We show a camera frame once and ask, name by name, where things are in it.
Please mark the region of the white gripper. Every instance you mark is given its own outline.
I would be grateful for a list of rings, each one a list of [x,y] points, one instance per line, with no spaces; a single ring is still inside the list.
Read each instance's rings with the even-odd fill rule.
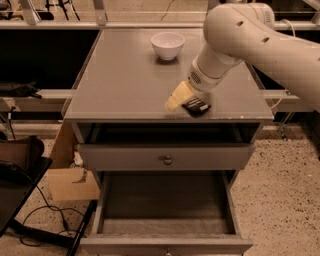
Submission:
[[[225,77],[229,65],[213,57],[197,56],[188,72],[188,81],[182,81],[165,103],[169,111],[173,111],[194,95],[194,88],[198,91],[208,91],[215,88]]]

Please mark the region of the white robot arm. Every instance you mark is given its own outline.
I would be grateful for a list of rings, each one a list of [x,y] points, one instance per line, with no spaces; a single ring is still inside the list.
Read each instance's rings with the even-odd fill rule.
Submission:
[[[273,29],[274,13],[263,3],[222,4],[203,24],[205,45],[187,79],[199,91],[216,87],[245,61],[320,111],[320,45]]]

